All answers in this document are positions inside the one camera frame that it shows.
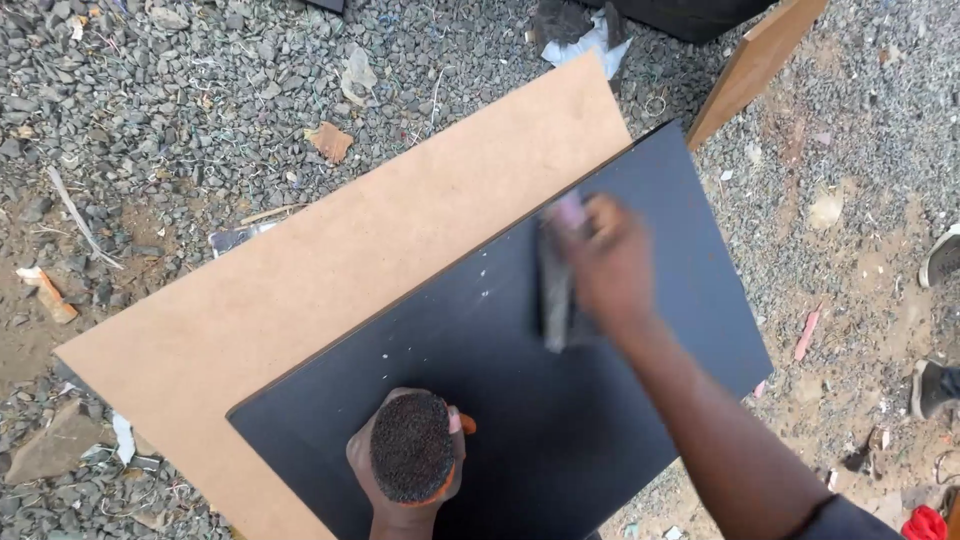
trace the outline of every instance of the sneaker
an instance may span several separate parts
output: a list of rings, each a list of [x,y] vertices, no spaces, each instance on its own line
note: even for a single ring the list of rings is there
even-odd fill
[[[927,420],[945,403],[953,400],[943,386],[947,370],[933,360],[919,360],[913,366],[913,390],[910,395],[910,412],[921,420]]]
[[[920,267],[920,285],[924,288],[939,285],[960,269],[960,223],[950,227],[926,255]]]

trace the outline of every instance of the brown fiberboard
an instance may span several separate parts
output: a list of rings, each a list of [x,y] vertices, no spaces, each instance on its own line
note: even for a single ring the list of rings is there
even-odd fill
[[[630,142],[583,55],[55,352],[249,538],[329,538],[227,412]]]
[[[686,136],[690,150],[700,146],[770,84],[826,5],[827,0],[783,0],[740,39]]]

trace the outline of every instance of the red cloth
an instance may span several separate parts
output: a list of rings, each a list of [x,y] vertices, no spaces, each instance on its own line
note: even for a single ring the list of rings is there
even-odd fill
[[[913,515],[903,524],[900,534],[906,540],[946,540],[947,522],[940,513],[926,504],[913,510]]]

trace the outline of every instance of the black sponge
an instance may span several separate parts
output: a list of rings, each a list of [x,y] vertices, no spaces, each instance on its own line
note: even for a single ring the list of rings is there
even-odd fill
[[[444,487],[453,468],[453,439],[444,400],[404,394],[384,405],[371,433],[373,477],[395,503],[423,503]]]

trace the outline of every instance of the gray gravel ground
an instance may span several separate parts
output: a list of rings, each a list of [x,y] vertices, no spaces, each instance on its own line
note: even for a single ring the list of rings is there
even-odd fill
[[[0,258],[11,268],[35,261],[60,270],[64,294],[83,314],[80,328],[210,260],[209,233],[264,209],[315,201],[549,67],[524,39],[533,0],[381,0],[343,18],[298,0],[119,1],[12,0],[0,12]],[[79,40],[66,20],[74,14],[89,16]],[[781,426],[803,373],[831,377],[834,394],[879,388],[889,404],[863,416],[896,424],[907,396],[901,365],[949,352],[941,343],[960,305],[949,290],[927,298],[934,309],[924,322],[913,320],[933,334],[927,350],[908,340],[888,351],[883,342],[905,302],[920,298],[917,259],[960,220],[958,23],[960,9],[947,0],[833,0],[770,91],[696,153],[778,368],[768,393],[748,406],[784,438],[818,440],[811,465],[829,465],[860,433],[850,411],[830,400],[816,420]],[[689,126],[748,27],[694,47],[628,25],[636,38],[619,98],[631,133],[674,117]],[[358,46],[377,78],[371,91],[353,86],[362,107],[344,97],[338,75]],[[322,120],[355,139],[343,163],[324,160],[303,140],[302,129]],[[821,134],[830,134],[829,144]],[[128,271],[79,257],[87,251],[60,216],[48,164],[60,170],[100,246]],[[725,182],[723,171],[732,172]],[[837,189],[845,199],[839,224],[812,231],[808,207]],[[890,245],[897,234],[902,243]],[[888,265],[882,295],[854,279],[866,267],[864,253]],[[41,316],[18,307],[27,296],[8,298],[17,307],[3,321],[8,328],[28,329]],[[787,362],[820,299],[837,321],[821,331],[832,333],[818,334],[830,347]],[[15,409],[2,451],[39,425],[43,408]],[[229,535],[169,464],[131,479],[111,463],[0,487],[0,540],[52,531],[149,537],[123,515],[144,497],[155,512],[169,510],[159,537]],[[628,513],[676,513],[664,503],[673,490],[660,488],[680,474],[671,469]],[[91,482],[95,489],[74,498]]]

